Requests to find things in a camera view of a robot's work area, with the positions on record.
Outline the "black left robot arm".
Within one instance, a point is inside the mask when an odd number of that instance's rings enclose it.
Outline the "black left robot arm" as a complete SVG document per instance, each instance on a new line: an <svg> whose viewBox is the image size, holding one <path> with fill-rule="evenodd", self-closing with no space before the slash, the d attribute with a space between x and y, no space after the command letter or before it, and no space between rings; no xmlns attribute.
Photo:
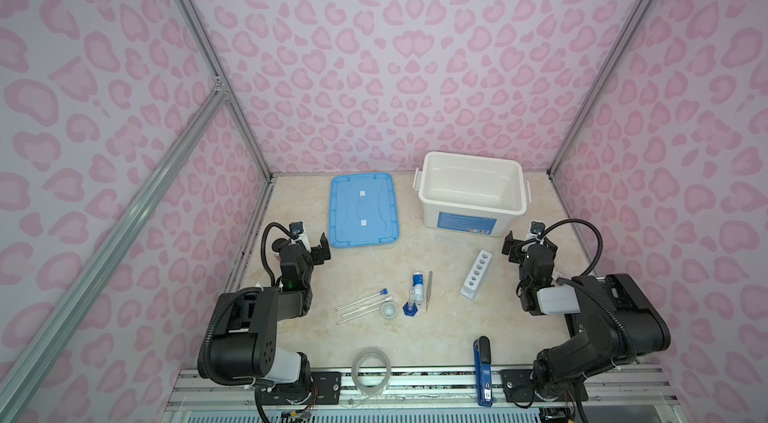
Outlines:
<svg viewBox="0 0 768 423"><path fill-rule="evenodd" d="M220 386L249 386L256 404L274 395L288 403L313 404L320 388L313 381L308 357L281 349L278 323L306 316L311 308L314 270L331 259L328 239L312 246L302 221L284 226L269 223L262 235L277 228L284 236L261 242L262 262L269 250L277 254L280 276L267 273L267 287L246 287L218 297L197 357L200 377Z"/></svg>

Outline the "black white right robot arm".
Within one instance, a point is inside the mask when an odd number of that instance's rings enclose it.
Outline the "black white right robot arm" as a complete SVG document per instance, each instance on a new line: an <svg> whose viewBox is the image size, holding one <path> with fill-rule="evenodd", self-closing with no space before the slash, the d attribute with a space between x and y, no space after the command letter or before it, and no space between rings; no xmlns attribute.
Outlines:
<svg viewBox="0 0 768 423"><path fill-rule="evenodd" d="M594 256L573 277L555 274L558 247L549 237L566 225L583 226L596 238ZM515 294L522 310L561 315L569 333L567 341L537 354L526 383L510 386L509 400L516 406L527 409L537 400L564 398L581 411L587 379L669 348L667 323L630 275L594 275L603 250L598 227L579 218L552 225L534 221L526 238L505 237L502 253L518 266Z"/></svg>

